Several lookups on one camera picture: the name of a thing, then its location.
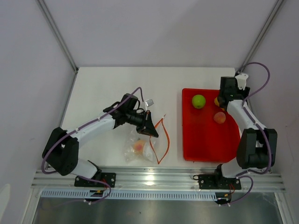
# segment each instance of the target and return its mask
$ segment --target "metal floor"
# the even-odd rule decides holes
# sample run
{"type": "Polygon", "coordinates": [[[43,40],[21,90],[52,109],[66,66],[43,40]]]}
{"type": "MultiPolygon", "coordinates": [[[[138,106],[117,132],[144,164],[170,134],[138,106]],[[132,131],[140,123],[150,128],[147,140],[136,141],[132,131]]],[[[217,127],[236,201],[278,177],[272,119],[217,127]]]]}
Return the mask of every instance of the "metal floor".
{"type": "Polygon", "coordinates": [[[87,205],[41,198],[34,224],[282,224],[273,193],[251,193],[231,207],[214,202],[109,199],[87,205]]]}

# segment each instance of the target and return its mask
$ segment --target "red cutting board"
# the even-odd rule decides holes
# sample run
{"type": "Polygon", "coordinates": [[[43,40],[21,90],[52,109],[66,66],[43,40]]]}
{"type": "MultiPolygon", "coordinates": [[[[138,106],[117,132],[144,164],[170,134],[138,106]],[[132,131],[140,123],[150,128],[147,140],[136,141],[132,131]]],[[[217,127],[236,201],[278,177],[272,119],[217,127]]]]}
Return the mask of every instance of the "red cutting board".
{"type": "Polygon", "coordinates": [[[224,112],[214,103],[218,94],[219,90],[182,91],[183,151],[187,161],[228,162],[236,157],[240,134],[235,120],[227,112],[223,124],[213,119],[217,112],[224,112]],[[206,98],[201,109],[192,105],[193,96],[198,94],[206,98]]]}

